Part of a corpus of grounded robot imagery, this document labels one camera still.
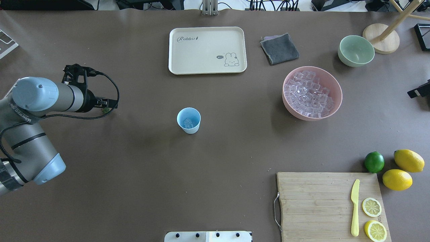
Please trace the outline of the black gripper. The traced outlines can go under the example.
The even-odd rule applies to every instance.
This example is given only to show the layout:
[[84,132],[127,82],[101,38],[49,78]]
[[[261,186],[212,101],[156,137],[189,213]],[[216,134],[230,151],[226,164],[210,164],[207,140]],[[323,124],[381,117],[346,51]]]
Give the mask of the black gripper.
[[88,89],[84,96],[83,104],[80,107],[80,112],[89,112],[94,107],[101,109],[110,108],[108,104],[109,101],[108,98],[95,97],[93,92]]

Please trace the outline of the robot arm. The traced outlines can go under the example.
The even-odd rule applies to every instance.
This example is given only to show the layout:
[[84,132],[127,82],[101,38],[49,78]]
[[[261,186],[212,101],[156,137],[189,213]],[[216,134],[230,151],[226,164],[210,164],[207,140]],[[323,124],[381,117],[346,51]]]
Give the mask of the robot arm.
[[65,75],[61,83],[46,78],[17,80],[1,100],[1,195],[28,182],[42,185],[66,170],[40,122],[50,117],[73,118],[71,112],[117,108],[118,99],[95,96],[78,76]]

